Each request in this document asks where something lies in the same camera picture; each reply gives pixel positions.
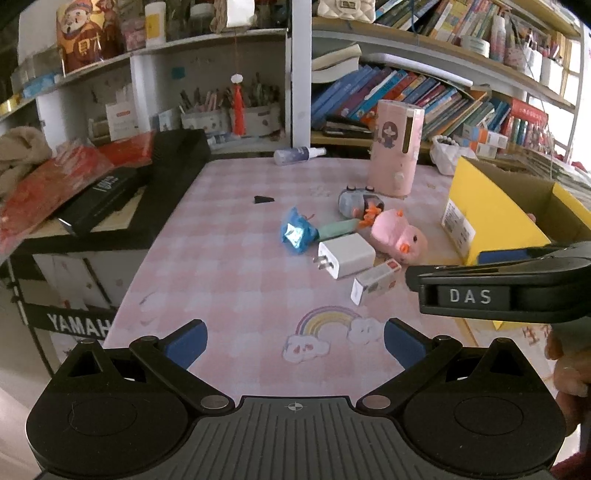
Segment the blue wrapper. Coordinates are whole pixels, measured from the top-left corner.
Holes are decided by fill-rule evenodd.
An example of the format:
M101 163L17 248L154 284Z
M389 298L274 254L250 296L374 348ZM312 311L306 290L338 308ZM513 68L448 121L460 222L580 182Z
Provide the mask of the blue wrapper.
M293 207L281 224L281 241L298 254L304 253L318 238L318 230Z

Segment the pink cup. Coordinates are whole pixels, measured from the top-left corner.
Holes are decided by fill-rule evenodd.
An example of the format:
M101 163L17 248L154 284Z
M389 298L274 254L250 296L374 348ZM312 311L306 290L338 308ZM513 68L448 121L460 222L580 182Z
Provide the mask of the pink cup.
M380 100L371 149L368 185L389 197L404 197L413 187L421 148L425 110Z

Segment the book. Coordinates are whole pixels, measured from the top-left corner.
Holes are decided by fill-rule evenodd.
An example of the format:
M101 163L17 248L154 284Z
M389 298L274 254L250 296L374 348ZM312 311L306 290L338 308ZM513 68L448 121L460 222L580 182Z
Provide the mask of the book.
M511 136L511 131L513 130L514 119L515 119L515 117L513 115L508 115L507 118L505 118L505 121L501 125L501 130L499 131L499 133L501 135L504 135L507 138L509 138Z
M423 96L427 92L429 92L437 83L438 81L436 79L429 77L403 100L404 103L414 105L418 100L423 98Z
M484 0L480 4L480 8L478 9L478 12L476 13L474 25L473 25L472 29L466 33L467 35L473 37L478 33L478 31L480 30L480 26L484 22L484 17L486 16L486 13L488 12L488 9L490 6L491 6L490 0Z
M492 21L495 18L495 16L499 13L500 9L501 7L499 7L498 5L492 6L492 12L490 16L488 16L486 19L486 22L484 24L484 30L482 31L482 36L480 38L490 40L492 31Z
M424 5L419 7L419 9L415 12L414 22L417 23L419 20L421 20L422 17L424 17L429 12L429 10L439 3L439 1L440 0L428 0ZM407 23L400 27L400 30L408 30L411 28L412 20L413 19L408 20Z
M437 105L433 107L433 109L425 115L425 124L430 124L434 120L437 119L439 115L441 115L446 108L453 106L456 102L462 99L462 94L460 92L453 92L453 94L445 100L439 102Z
M532 122L539 127L545 127L548 124L547 113L517 98L513 98L511 101L511 113L515 118Z
M352 95L356 94L360 89L362 89L367 84L367 82L375 75L374 69L369 65L364 66L361 71L364 73L359 75L357 81L353 84L350 90L344 88L339 91L340 93L342 93L342 95L339 99L335 100L335 105L329 110L329 115L336 115L340 111L343 104Z
M517 133L517 145L522 147L525 142L525 134L527 133L527 124L527 121L522 120L519 124L519 132Z
M457 23L461 18L463 19L467 11L468 6L466 5L466 0L456 0L435 38L441 41L450 41L450 37Z
M399 30L405 23L410 22L411 17L412 17L412 14L411 14L410 10L408 10L407 12L404 13L404 15L402 17L400 17L398 20L396 20L392 24L392 28L396 28L397 30Z
M501 124L503 123L507 115L509 115L509 112L511 111L511 106L508 103L494 98L491 100L491 102L493 103L493 105L496 105L496 114L492 121L488 124L488 130L496 132L497 128L501 128Z
M491 123L492 119L494 119L496 115L496 110L493 108L487 115L476 124L476 127L488 128L488 125Z
M433 109L433 111L428 115L428 117L426 117L425 126L427 128L432 127L441 118L441 116L445 114L447 110L454 108L462 100L463 97L460 92L454 93L449 100L439 105L436 109Z
M410 2L403 5L402 8L398 10L398 12L384 25L395 28L395 25L402 24L404 22L404 18L410 18Z
M492 21L492 13L495 10L495 4L490 4L490 6L488 7L488 10L486 11L486 14L482 20L482 23L480 24L480 28L478 29L478 32L475 32L475 37L477 38L483 38L484 37L484 32L486 31L486 26L488 25L489 21Z
M458 36L458 33L460 33L460 31L462 30L462 27L464 25L464 22L466 21L466 18L474 10L475 5L477 5L477 4L478 4L478 0L467 0L466 9L465 9L463 15L457 19L457 23L453 27L452 34L450 35L448 42L454 43L456 37Z
M490 113L490 111L494 110L495 106L490 102L483 103L480 108L474 112L468 119L466 120L466 125L471 125L475 127L482 121L482 119Z
M409 4L410 0L402 0L402 2L396 4L396 6L394 6L388 12L386 12L384 15L378 18L374 23L389 27L392 23L394 23L395 19L398 18L399 15L401 15L404 9L408 8Z
M449 123L449 119L456 114L456 112L468 103L468 99L460 98L450 104L440 115L435 117L426 127L423 128L423 139L431 138L436 135L436 131L441 130L441 127Z
M402 102L404 101L404 99L410 95L411 93L413 93L418 87L419 85L421 85L425 80L427 80L427 78L425 77L425 75L419 75L408 87L406 87L401 93L400 95L398 95L395 100L397 102Z
M421 30L421 35L426 35L427 37L429 36L431 31L433 30L433 27L435 27L435 25L437 24L437 20L439 20L439 17L441 17L441 14L445 10L445 7L447 6L448 3L449 3L449 0L441 0L439 5L437 6L435 11L433 12L433 15L429 19L429 22L427 22L425 24L424 28Z
M384 95L393 89L407 73L404 70L392 72L382 83L374 87L373 90L365 96L365 101L361 104L361 107L349 115L349 118L353 120L361 120L361 118L369 112L373 106L378 104Z
M390 67L385 67L380 69L379 67L374 68L374 71L377 72L375 75L363 86L359 89L357 93L351 95L349 99L341 106L339 112L337 112L340 116L348 116L349 112L354 112L357 110L361 102L363 102L363 97L365 97L371 90L377 86L381 81L383 81L390 73L392 73L392 69Z
M443 23L445 22L447 16L449 15L449 12L452 11L453 4L454 4L454 0L449 0L447 2L447 5L443 9L443 12L441 12L441 16L439 17L439 19L437 20L437 23L435 24L435 26L431 30L429 37L437 38L437 34L439 33L439 29L441 29L441 27L443 26Z
M390 10L392 10L396 5L398 5L402 1L404 1L404 0L387 0L386 3L384 3L381 7L376 9L375 19L377 20L382 15L384 15L386 12L389 12Z
M471 114L473 114L478 107L482 105L480 100L476 100L472 103L468 102L466 104L466 109L464 109L461 113L459 112L457 117L454 121L443 131L442 135L449 137L452 133L454 133L458 128L462 126L462 124L466 121Z
M485 0L476 0L472 4L472 10L468 13L467 17L464 19L464 22L462 23L462 27L460 28L460 31L456 35L456 42L455 42L456 44L460 43L460 40L462 39L462 37L464 35L468 35L469 32L472 31L474 21L478 15L478 9L480 8L480 5L484 1Z
M327 69L312 72L312 83L335 82L348 73L357 70L359 70L359 57L353 57Z
M439 118L440 122L430 132L430 137L441 135L470 106L470 100L462 99L454 108L446 110Z
M372 68L369 65L366 65L354 74L348 75L346 80L343 82L342 87L339 88L333 95L331 95L331 97L316 110L314 115L311 116L310 123L312 127L316 130L322 129L324 121L326 120L326 116L329 114L329 112L343 103L349 96L351 90L355 86L358 87L359 81L366 79L371 73L371 70Z
M361 48L358 44L350 45L340 50L335 50L316 57L312 60L312 71L324 70L333 65L337 65L345 60L352 58L359 58L361 56Z
M448 87L438 82L429 92L427 92L418 102L415 103L417 107L425 108L429 103L438 98Z
M495 121L494 128L492 129L494 132L499 133L501 131L501 126L503 125L503 122L511 113L511 105L508 105L508 104L505 104L505 105L506 106L503 108L501 115Z
M332 83L331 85L329 85L324 91L322 91L316 98L314 98L312 100L312 105L310 107L310 113L311 115L314 115L314 113L322 106L326 103L326 101L332 97L335 92L337 92L340 88L343 87L343 82L345 82L346 79L339 79L336 82Z
M400 95L406 87L408 87L412 82L414 82L417 79L417 77L418 75L416 73L408 72L406 77L400 80L400 82L398 82L398 84L393 89L391 89L388 93L386 93L386 95L384 95L383 100L396 100L398 95ZM375 115L377 111L378 104L376 103L376 105L372 107L372 109L363 116L360 122L367 125L369 129L373 130L375 126Z
M513 130L511 131L511 143L517 143L517 137L519 136L519 127L521 126L521 118L513 117Z

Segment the beige cloth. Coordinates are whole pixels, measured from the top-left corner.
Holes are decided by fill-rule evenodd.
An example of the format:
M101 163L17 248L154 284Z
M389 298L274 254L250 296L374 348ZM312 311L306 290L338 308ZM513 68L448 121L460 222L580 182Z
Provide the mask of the beige cloth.
M0 197L8 195L18 182L52 156L45 136L37 128L16 127L0 137Z

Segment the pink checkered tablecloth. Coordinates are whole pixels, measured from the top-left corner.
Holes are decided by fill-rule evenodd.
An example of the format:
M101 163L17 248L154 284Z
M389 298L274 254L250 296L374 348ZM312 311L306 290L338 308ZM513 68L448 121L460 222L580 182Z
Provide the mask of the pink checkered tablecloth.
M318 158L278 167L271 158L205 166L159 234L105 342L123 347L166 336L191 319L207 324L206 352L190 371L239 401L242 395L360 396L402 368L384 347L384 322L397 316L428 336L474 341L461 321L418 311L400 281L366 307L350 300L352 277L333 280L312 263L315 248L291 254L280 225L297 206L316 226L342 219L337 198L366 184L368 162ZM451 179L419 166L403 208L427 236L427 262L458 263L440 227ZM253 203L255 195L274 203Z

